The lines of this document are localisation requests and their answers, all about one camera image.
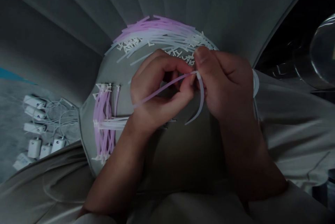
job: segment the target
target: right hand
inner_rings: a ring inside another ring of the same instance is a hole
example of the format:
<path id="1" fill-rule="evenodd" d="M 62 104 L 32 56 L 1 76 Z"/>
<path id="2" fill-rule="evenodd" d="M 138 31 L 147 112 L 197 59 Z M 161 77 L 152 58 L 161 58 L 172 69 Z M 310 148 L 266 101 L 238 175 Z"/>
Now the right hand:
<path id="1" fill-rule="evenodd" d="M 194 52 L 205 85 L 206 102 L 220 124 L 238 125 L 253 114 L 253 73 L 249 62 L 236 55 L 201 46 Z"/>

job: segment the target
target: forearm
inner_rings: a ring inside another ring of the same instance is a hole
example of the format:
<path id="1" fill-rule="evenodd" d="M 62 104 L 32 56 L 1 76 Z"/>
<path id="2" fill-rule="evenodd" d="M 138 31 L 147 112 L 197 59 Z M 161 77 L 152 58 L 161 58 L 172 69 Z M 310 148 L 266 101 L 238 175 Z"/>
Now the forearm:
<path id="1" fill-rule="evenodd" d="M 238 196 L 254 201 L 284 192 L 286 179 L 269 156 L 257 121 L 251 116 L 239 122 L 221 124 L 226 166 Z"/>
<path id="2" fill-rule="evenodd" d="M 83 209 L 113 214 L 126 207 L 141 178 L 149 133 L 136 130 L 130 117 L 107 163 L 95 180 Z"/>

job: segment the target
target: hand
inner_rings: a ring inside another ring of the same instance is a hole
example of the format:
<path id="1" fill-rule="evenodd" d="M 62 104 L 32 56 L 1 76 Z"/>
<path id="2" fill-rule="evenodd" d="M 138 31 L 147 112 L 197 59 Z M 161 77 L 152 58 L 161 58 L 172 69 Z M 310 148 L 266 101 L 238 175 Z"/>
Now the hand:
<path id="1" fill-rule="evenodd" d="M 196 49 L 194 57 L 212 115 L 221 124 L 238 124 L 253 117 L 253 73 L 249 62 L 203 46 Z"/>
<path id="2" fill-rule="evenodd" d="M 151 95 L 159 89 L 167 73 L 172 79 L 179 73 L 189 73 L 193 68 L 180 58 L 172 57 L 162 50 L 156 50 L 139 67 L 132 78 L 131 97 L 133 104 Z M 186 77 L 180 85 L 179 92 L 172 98 L 154 97 L 134 109 L 133 117 L 136 127 L 153 133 L 157 128 L 175 117 L 194 96 L 193 82 L 195 75 Z"/>

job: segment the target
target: pink cable tie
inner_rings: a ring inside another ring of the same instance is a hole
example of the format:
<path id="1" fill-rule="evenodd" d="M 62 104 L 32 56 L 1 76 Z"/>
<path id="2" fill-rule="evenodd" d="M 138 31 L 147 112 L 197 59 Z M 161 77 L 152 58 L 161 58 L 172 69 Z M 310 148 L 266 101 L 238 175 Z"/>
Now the pink cable tie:
<path id="1" fill-rule="evenodd" d="M 178 82 L 179 80 L 186 78 L 190 75 L 193 74 L 197 74 L 198 71 L 194 70 L 190 73 L 186 73 L 181 75 L 180 77 L 177 77 L 176 79 L 172 80 L 171 82 L 168 82 L 166 85 L 164 85 L 163 87 L 161 87 L 160 89 L 156 90 L 154 93 L 152 93 L 151 95 L 147 96 L 146 98 L 142 99 L 141 101 L 139 101 L 137 104 L 134 104 L 133 107 L 134 109 L 139 107 L 141 104 L 144 104 L 146 101 L 152 99 L 154 96 L 158 95 L 160 92 L 162 92 L 163 90 L 165 90 L 167 87 L 173 85 L 175 82 Z"/>

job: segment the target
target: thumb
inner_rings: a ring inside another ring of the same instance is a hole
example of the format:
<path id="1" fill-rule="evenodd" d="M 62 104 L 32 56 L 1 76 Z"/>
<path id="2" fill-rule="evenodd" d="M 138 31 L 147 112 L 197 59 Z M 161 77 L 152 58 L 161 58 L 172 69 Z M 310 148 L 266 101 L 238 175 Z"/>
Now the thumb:
<path id="1" fill-rule="evenodd" d="M 213 52 L 200 46 L 194 52 L 195 64 L 208 90 L 216 89 L 217 83 L 225 79 L 220 63 Z"/>

